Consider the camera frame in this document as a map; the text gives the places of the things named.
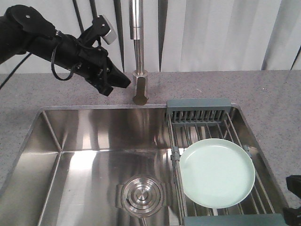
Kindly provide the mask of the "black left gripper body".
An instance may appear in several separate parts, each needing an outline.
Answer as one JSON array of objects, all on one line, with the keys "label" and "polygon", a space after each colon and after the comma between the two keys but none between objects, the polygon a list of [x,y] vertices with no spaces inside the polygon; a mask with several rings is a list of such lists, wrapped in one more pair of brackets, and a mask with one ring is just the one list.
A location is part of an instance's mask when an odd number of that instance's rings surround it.
[{"label": "black left gripper body", "polygon": [[[90,84],[92,80],[107,82],[108,63],[111,60],[108,52],[101,47],[85,47],[78,39],[61,32],[55,34],[57,44],[51,53],[51,71],[54,77],[60,81],[68,81],[74,74],[85,78]],[[67,69],[70,73],[66,78],[61,78],[55,71],[58,65]]]}]

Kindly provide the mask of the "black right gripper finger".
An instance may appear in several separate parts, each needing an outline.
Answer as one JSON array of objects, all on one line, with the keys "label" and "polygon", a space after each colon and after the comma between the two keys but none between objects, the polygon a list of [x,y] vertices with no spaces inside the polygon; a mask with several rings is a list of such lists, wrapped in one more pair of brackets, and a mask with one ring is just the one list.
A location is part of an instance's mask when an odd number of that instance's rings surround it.
[{"label": "black right gripper finger", "polygon": [[301,225],[301,208],[283,208],[285,223],[289,226]]},{"label": "black right gripper finger", "polygon": [[301,194],[301,176],[300,175],[290,175],[286,177],[287,189],[294,195]]}]

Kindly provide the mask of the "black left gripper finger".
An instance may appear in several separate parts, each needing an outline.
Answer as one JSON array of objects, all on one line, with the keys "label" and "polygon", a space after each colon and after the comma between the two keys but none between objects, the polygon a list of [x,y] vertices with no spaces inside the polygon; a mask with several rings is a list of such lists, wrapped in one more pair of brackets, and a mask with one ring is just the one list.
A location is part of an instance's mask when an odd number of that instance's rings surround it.
[{"label": "black left gripper finger", "polygon": [[104,95],[104,96],[109,96],[110,93],[113,91],[113,87],[108,85],[102,80],[92,80],[90,81],[90,84],[97,89],[97,91]]},{"label": "black left gripper finger", "polygon": [[131,80],[124,75],[112,62],[109,62],[107,71],[107,82],[110,86],[119,87],[119,88],[127,88]]}]

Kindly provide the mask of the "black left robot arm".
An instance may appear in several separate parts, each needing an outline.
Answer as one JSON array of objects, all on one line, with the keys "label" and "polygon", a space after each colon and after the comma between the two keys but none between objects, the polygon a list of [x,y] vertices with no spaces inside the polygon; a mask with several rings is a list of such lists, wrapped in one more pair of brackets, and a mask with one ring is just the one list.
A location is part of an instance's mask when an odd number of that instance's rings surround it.
[{"label": "black left robot arm", "polygon": [[68,81],[77,74],[108,96],[114,87],[125,89],[131,81],[113,64],[101,44],[93,44],[101,39],[111,44],[116,37],[103,15],[96,16],[76,38],[57,30],[33,7],[14,5],[0,18],[0,62],[29,52],[49,61],[56,79]]}]

